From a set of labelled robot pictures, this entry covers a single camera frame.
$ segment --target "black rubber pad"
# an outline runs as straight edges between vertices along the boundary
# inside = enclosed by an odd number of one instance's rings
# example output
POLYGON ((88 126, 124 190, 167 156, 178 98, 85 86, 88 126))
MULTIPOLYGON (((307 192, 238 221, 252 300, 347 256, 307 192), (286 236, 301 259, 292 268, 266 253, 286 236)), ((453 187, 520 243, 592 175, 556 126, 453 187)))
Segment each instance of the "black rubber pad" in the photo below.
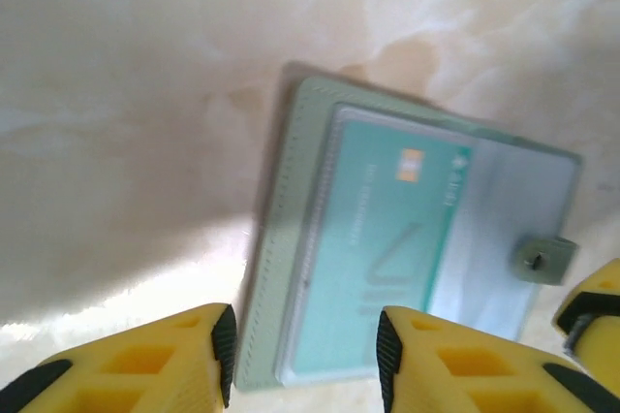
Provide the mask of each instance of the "black rubber pad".
POLYGON ((211 331, 213 353, 220 362, 220 390, 224 407, 229 407, 231 384, 233 383, 234 355, 236 351, 236 319, 234 310, 228 305, 211 331))
POLYGON ((620 316, 620 295, 581 292, 558 317, 558 327, 568 335, 577 318, 583 314, 620 316))
POLYGON ((555 363, 542 367, 593 413, 620 413, 620 399, 583 372, 555 363))
POLYGON ((388 314, 382 311, 377 330, 377 363, 385 413, 390 413, 394 404, 394 376, 400 371, 402 356, 403 343, 389 321, 388 314))
POLYGON ((24 372, 0 391, 0 412, 17 413, 51 386, 72 365, 70 360, 56 360, 24 372))

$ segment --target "marble surface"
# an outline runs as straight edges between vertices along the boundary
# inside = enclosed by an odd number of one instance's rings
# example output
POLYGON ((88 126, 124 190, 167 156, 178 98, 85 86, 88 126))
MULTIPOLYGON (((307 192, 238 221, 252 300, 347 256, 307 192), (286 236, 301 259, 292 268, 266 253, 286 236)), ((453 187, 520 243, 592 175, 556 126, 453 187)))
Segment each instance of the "marble surface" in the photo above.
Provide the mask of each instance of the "marble surface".
MULTIPOLYGON (((292 60, 583 154, 568 285, 620 255, 620 0, 0 0, 0 385, 238 303, 292 60)), ((566 292, 541 292, 525 342, 558 350, 566 292)), ((230 411, 319 410, 381 411, 378 386, 233 393, 230 411)))

